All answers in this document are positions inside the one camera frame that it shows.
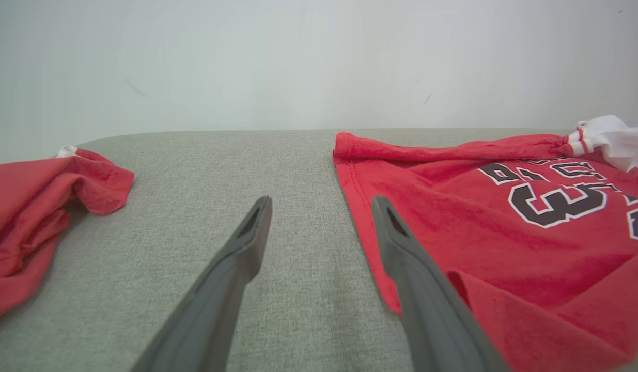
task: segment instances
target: red t-shirt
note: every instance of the red t-shirt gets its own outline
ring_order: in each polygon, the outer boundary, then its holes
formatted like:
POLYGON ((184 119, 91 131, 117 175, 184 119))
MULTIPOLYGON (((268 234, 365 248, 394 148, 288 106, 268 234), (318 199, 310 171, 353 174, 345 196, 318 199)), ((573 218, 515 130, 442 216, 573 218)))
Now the red t-shirt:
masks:
POLYGON ((95 214, 126 204, 134 174, 92 151, 0 165, 0 315, 30 297, 69 226, 78 198, 95 214))
POLYGON ((348 133, 333 159, 385 303, 371 200, 387 197, 514 370, 610 370, 638 351, 638 167, 568 137, 405 148, 348 133))

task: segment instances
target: folded red shirt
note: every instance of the folded red shirt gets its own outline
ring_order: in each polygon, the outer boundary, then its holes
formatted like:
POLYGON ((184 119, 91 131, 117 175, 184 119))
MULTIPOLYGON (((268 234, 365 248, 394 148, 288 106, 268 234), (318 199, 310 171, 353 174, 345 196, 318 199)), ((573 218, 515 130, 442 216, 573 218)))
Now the folded red shirt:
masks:
POLYGON ((378 253, 376 196, 394 204, 514 370, 630 362, 638 167, 620 171, 580 143, 543 134, 405 148, 338 134, 333 160, 385 303, 401 311, 378 253), (576 158, 575 148, 591 153, 576 158))
POLYGON ((95 214, 121 208, 133 173, 91 151, 0 165, 0 315, 33 294, 79 198, 95 214))

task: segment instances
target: white fabric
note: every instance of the white fabric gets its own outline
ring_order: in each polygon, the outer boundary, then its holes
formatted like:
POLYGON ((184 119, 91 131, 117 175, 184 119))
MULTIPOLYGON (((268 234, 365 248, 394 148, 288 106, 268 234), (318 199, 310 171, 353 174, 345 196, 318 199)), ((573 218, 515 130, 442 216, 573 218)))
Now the white fabric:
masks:
POLYGON ((69 156, 75 156, 77 147, 71 145, 64 145, 57 153, 58 158, 68 158, 69 156))
POLYGON ((606 115, 581 121, 578 129, 569 135, 575 156, 593 153, 600 146, 613 167, 624 172, 638 167, 638 127, 629 128, 617 116, 606 115))

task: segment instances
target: red fabric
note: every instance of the red fabric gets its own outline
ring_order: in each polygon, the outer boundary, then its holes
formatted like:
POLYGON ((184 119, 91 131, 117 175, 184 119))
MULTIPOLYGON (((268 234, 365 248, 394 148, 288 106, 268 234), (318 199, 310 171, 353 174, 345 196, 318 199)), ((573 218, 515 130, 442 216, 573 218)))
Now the red fabric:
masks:
POLYGON ((566 137, 548 134, 404 148, 341 133, 333 151, 392 311, 401 306, 378 253, 376 196, 394 204, 514 370, 610 370, 638 351, 638 169, 621 172, 599 153, 571 156, 566 137), (573 162, 586 164, 564 166, 573 162), (519 198, 529 190, 537 200, 519 198), (540 225, 567 209, 564 221, 540 225))
POLYGON ((125 203, 133 173, 91 151, 0 165, 0 315, 33 294, 69 224, 77 197, 95 214, 125 203))

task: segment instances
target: gray table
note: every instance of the gray table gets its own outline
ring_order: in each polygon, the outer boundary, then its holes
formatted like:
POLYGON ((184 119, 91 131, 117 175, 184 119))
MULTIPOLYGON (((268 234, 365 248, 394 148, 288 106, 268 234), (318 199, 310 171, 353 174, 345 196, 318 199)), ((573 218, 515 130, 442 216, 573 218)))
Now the gray table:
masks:
MULTIPOLYGON (((353 133, 435 147, 537 132, 353 133)), ((135 172, 128 203, 108 216, 71 206, 39 291, 0 318, 0 371, 130 368, 262 195, 274 202, 271 233, 227 370, 411 370, 340 189, 335 134, 172 132, 80 145, 135 172)))

